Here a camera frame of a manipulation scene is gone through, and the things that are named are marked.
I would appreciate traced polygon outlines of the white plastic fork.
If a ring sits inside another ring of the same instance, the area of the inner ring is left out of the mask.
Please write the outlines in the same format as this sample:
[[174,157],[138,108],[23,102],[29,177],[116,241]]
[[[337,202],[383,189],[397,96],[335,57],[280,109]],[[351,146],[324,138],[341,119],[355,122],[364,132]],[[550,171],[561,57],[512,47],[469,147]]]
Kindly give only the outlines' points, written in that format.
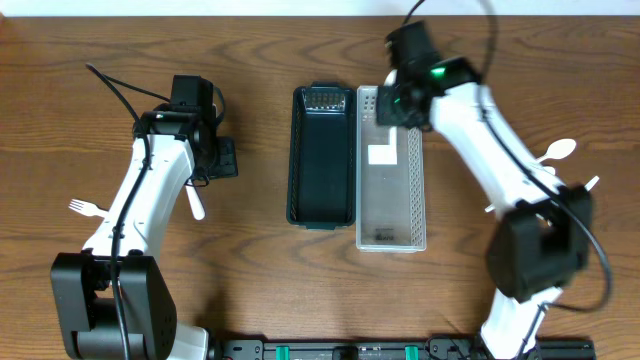
[[92,202],[84,200],[72,199],[68,205],[68,208],[86,217],[106,218],[108,216],[108,212],[106,210],[99,208]]

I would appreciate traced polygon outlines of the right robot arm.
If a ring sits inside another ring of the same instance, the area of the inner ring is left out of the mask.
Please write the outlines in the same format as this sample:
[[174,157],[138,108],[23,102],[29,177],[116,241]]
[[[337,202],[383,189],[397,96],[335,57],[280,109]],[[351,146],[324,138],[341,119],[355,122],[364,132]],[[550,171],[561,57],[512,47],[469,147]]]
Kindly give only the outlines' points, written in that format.
[[592,202],[536,162],[464,57],[442,59],[423,22],[386,36],[393,69],[378,88],[379,124],[441,134],[489,199],[497,226],[485,255],[496,286],[472,359],[591,359],[590,343],[537,332],[589,262]]

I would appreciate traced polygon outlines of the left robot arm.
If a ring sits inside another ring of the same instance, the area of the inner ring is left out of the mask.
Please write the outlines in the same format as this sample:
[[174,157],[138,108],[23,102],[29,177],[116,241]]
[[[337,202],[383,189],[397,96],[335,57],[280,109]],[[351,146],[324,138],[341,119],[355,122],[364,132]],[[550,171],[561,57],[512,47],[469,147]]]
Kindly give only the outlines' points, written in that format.
[[221,91],[177,75],[171,96],[135,116],[133,152],[102,223],[50,272],[65,351],[73,359],[207,359],[209,332],[184,325],[157,264],[182,190],[235,177],[234,143],[219,137]]

